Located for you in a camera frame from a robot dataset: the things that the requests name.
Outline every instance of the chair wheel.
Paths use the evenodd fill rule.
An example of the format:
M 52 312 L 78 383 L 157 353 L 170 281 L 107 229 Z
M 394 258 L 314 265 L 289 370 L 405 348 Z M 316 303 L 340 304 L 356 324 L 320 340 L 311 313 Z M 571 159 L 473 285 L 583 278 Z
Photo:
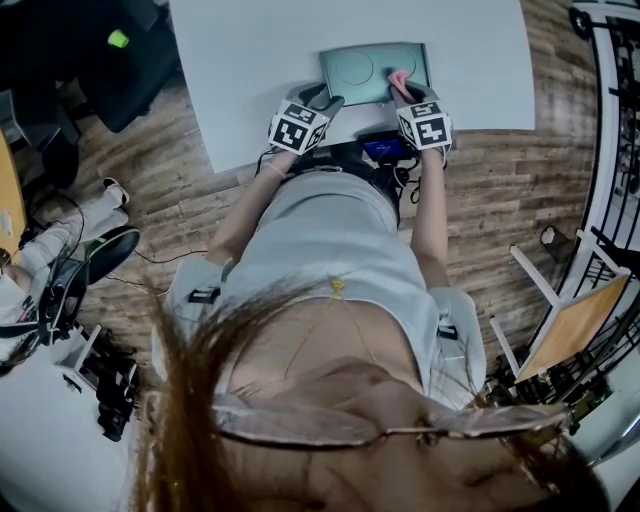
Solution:
M 569 9 L 569 19 L 571 20 L 571 26 L 573 31 L 580 39 L 588 41 L 593 36 L 593 26 L 591 24 L 590 16 L 575 7 Z

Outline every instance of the sneaker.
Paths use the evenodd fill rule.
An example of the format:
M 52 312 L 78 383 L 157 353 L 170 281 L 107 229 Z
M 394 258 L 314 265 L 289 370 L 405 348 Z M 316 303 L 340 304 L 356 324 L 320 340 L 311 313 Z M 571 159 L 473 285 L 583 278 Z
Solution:
M 113 185 L 117 185 L 118 187 L 120 187 L 120 190 L 122 190 L 122 206 L 124 206 L 129 202 L 129 194 L 124 188 L 122 188 L 122 185 L 118 183 L 118 180 L 110 176 L 107 176 L 105 179 L 102 180 L 102 186 L 105 188 L 105 190 Z

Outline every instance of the eyeglasses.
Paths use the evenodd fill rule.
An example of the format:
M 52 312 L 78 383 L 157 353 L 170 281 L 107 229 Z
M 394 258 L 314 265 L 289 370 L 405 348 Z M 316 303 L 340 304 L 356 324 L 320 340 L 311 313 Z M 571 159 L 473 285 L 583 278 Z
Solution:
M 485 408 L 430 415 L 423 426 L 381 430 L 346 412 L 233 395 L 216 395 L 213 412 L 223 437 L 305 450 L 363 447 L 397 435 L 426 440 L 504 438 L 562 425 L 570 414 L 564 405 Z

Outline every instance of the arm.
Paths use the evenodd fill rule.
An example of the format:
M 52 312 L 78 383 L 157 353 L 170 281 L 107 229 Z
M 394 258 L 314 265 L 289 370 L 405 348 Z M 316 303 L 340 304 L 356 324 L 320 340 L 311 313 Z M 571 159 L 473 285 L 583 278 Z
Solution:
M 442 155 L 435 149 L 421 151 L 422 178 L 411 249 L 427 287 L 449 286 L 447 279 L 447 206 Z
M 284 175 L 297 158 L 297 155 L 284 151 L 274 155 L 269 161 L 270 165 L 263 166 L 262 171 L 233 205 L 213 236 L 206 256 L 208 261 L 220 265 L 229 258 L 240 261 L 242 253 L 256 231 L 260 217 L 273 199 Z

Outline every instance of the black clip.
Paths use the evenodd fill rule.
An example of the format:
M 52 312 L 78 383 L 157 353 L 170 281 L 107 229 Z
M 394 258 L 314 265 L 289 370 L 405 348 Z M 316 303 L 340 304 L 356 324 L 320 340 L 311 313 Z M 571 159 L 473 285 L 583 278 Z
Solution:
M 214 288 L 213 290 L 193 290 L 189 294 L 188 302 L 190 304 L 213 304 L 220 296 L 220 288 Z
M 458 339 L 458 329 L 455 325 L 443 325 L 438 327 L 438 337 L 446 338 L 448 340 Z

